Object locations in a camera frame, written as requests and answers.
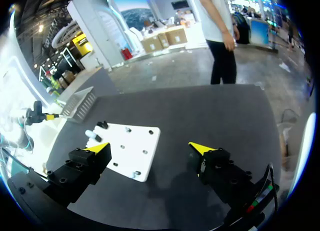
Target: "white pillar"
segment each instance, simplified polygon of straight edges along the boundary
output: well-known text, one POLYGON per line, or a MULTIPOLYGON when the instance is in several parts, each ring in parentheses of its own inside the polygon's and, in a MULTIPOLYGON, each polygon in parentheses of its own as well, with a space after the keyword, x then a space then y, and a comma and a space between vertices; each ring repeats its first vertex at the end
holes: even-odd
POLYGON ((91 0, 71 0, 67 9, 91 43, 105 69, 124 61, 120 48, 105 30, 101 18, 92 7, 91 0))
POLYGON ((266 15, 265 15, 265 11, 264 11, 264 4, 263 4, 262 0, 258 0, 258 3, 259 3, 259 7, 260 7, 261 18, 263 20, 265 20, 266 15))

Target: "person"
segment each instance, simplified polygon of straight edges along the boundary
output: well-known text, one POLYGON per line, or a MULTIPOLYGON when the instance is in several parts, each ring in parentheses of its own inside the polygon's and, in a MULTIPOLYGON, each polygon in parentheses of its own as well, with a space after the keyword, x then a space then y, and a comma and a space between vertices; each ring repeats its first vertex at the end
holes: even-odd
POLYGON ((287 50, 292 51, 292 48, 293 48, 292 38, 294 36, 294 26, 291 20, 288 22, 288 24, 289 24, 289 28, 288 28, 289 46, 287 50))
POLYGON ((226 0, 194 0, 202 22, 202 31, 214 57, 211 84, 235 84, 237 65, 233 50, 240 33, 233 23, 226 0))
POLYGON ((51 84, 52 84, 52 87, 55 89, 55 90, 60 90, 61 87, 60 87, 60 84, 58 81, 55 80, 54 76, 50 73, 50 71, 47 71, 45 73, 45 76, 47 77, 47 79, 50 80, 51 84))
POLYGON ((178 9, 174 15, 174 24, 178 26, 181 24, 181 21, 185 21, 185 18, 183 12, 178 9))

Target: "mounting hole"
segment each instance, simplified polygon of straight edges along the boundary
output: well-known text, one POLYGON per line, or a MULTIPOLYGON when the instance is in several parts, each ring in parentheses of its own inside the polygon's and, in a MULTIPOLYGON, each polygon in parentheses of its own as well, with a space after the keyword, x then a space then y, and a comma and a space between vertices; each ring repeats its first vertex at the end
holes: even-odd
POLYGON ((230 184, 232 184, 232 185, 236 185, 237 183, 238 183, 238 179, 236 179, 236 178, 233 178, 230 180, 230 184))
POLYGON ((216 170, 218 170, 218 169, 221 169, 222 166, 221 166, 220 163, 217 163, 214 167, 215 167, 216 170))
POLYGON ((59 179, 59 182, 60 182, 61 184, 65 184, 67 181, 68 181, 68 180, 67 180, 65 177, 62 177, 62 178, 59 179))

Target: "gray table surface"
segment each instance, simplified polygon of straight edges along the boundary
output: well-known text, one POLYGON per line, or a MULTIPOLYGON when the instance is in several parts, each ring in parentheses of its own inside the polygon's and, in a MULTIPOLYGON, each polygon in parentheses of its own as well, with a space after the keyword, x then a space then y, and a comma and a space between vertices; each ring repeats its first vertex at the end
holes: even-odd
POLYGON ((161 135, 146 182, 105 169, 68 209, 89 219, 137 229, 210 230, 229 206, 200 183, 189 163, 192 141, 222 147, 258 181, 269 162, 280 180, 279 135, 269 101, 254 85, 210 85, 155 89, 99 97, 81 124, 67 122, 50 157, 48 170, 61 166, 68 153, 85 147, 85 130, 98 121, 159 127, 161 135))

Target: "cardboard box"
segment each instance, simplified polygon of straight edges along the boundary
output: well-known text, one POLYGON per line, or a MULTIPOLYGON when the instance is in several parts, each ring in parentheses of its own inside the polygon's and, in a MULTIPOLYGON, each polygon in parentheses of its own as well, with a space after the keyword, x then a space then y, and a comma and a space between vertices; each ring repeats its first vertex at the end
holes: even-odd
POLYGON ((165 33, 169 45, 179 45, 187 42, 185 30, 183 28, 168 31, 165 33))
POLYGON ((159 33, 158 39, 161 42, 162 48, 166 49, 169 47, 169 42, 165 33, 159 33))
POLYGON ((161 42, 158 39, 158 36, 153 36, 153 37, 144 39, 141 41, 141 44, 146 53, 151 53, 151 52, 155 52, 163 49, 161 42))

